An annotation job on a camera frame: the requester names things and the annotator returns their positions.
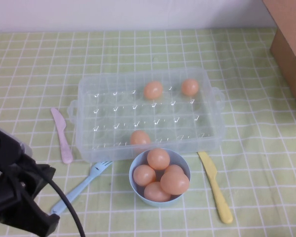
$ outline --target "bowl of eggs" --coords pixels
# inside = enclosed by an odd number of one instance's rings
[[[148,205],[167,207],[189,188],[191,173],[187,162],[169,149],[155,148],[139,154],[129,169],[134,192]]]

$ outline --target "cardboard box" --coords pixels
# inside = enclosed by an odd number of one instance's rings
[[[296,0],[263,0],[278,26],[271,53],[296,98]]]

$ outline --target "yellow plastic knife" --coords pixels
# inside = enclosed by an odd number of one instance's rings
[[[206,152],[198,152],[198,156],[200,157],[203,163],[208,180],[212,186],[214,199],[216,202],[218,214],[221,218],[221,221],[224,222],[225,224],[230,224],[233,221],[233,217],[229,209],[229,206],[225,198],[223,197],[222,192],[216,181],[217,169],[212,159],[207,155]]]

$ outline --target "egg tray handle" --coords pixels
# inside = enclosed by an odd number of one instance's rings
[[[74,109],[77,108],[77,106],[78,106],[78,101],[72,100],[70,102],[69,107],[67,108],[67,114],[69,116],[69,121],[73,124],[75,124],[75,119],[76,119],[76,115],[74,115]]]
[[[217,107],[222,111],[225,108],[225,101],[226,101],[226,96],[224,93],[219,90],[217,87],[213,87],[213,94],[216,98],[216,96],[219,96],[220,100],[216,102]]]

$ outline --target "light blue plastic fork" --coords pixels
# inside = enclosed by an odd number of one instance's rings
[[[89,176],[82,181],[77,187],[75,187],[70,193],[66,195],[69,202],[71,203],[79,194],[89,185],[89,183],[96,177],[98,177],[107,167],[112,164],[112,161],[105,161],[105,162],[99,162],[96,163],[91,167]],[[64,210],[66,210],[65,203],[60,200],[56,205],[53,206],[51,209],[50,214],[57,214],[60,215]]]

